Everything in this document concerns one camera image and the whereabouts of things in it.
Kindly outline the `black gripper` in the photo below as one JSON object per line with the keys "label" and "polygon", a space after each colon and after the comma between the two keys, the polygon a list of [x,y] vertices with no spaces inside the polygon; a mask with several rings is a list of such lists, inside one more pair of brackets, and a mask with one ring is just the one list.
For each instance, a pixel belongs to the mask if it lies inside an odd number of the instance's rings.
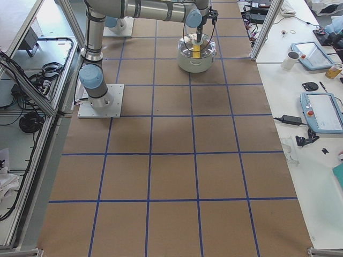
{"label": "black gripper", "polygon": [[197,34],[197,43],[201,43],[201,36],[203,34],[203,23],[197,26],[196,34]]}

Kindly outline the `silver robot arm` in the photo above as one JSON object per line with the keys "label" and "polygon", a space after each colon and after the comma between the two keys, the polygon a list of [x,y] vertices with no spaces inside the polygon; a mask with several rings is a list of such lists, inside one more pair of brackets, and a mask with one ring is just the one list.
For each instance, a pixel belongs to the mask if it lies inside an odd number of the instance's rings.
{"label": "silver robot arm", "polygon": [[104,29],[114,35],[124,36],[134,18],[182,22],[196,28],[197,39],[201,40],[203,26],[207,20],[217,21],[218,12],[208,1],[85,1],[86,34],[85,46],[81,51],[83,64],[79,80],[88,94],[92,108],[104,108],[114,101],[102,71],[102,41]]}

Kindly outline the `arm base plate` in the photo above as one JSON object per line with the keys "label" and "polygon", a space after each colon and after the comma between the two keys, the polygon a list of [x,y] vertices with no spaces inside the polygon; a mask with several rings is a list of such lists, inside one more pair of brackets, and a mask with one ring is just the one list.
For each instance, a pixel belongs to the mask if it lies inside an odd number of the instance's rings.
{"label": "arm base plate", "polygon": [[132,37],[134,19],[124,17],[122,19],[106,17],[103,30],[104,37]]}
{"label": "arm base plate", "polygon": [[78,118],[120,118],[124,84],[107,84],[107,87],[107,93],[98,99],[89,97],[83,89]]}

